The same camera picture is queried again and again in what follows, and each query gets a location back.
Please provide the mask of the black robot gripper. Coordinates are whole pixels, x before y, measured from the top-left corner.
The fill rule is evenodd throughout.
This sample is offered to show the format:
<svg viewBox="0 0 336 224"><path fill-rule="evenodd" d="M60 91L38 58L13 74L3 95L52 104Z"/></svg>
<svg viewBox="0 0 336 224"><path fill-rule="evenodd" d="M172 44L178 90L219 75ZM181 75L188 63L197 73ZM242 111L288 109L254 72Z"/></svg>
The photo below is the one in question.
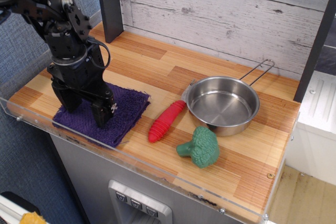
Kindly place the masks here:
<svg viewBox="0 0 336 224"><path fill-rule="evenodd" d="M103 80L106 68L99 44L90 44L86 54L73 64L53 63L47 68L53 77L53 91L63 107L73 112L82 100L90 102L98 128L104 127L117 109L113 92Z"/></svg>

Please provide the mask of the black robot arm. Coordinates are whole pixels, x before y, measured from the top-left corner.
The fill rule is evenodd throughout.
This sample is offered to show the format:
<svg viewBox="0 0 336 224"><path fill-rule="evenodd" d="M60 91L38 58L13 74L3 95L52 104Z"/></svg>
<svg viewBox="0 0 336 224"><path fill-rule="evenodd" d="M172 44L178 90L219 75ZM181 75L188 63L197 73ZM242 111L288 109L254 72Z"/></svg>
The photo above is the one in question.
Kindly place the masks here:
<svg viewBox="0 0 336 224"><path fill-rule="evenodd" d="M74 0L1 0L1 21L12 13L20 14L32 25L51 51L55 95L69 112L83 100L91 103L98 127L113 117L117 104L103 80L109 63L104 62L105 45L89 36L92 26Z"/></svg>

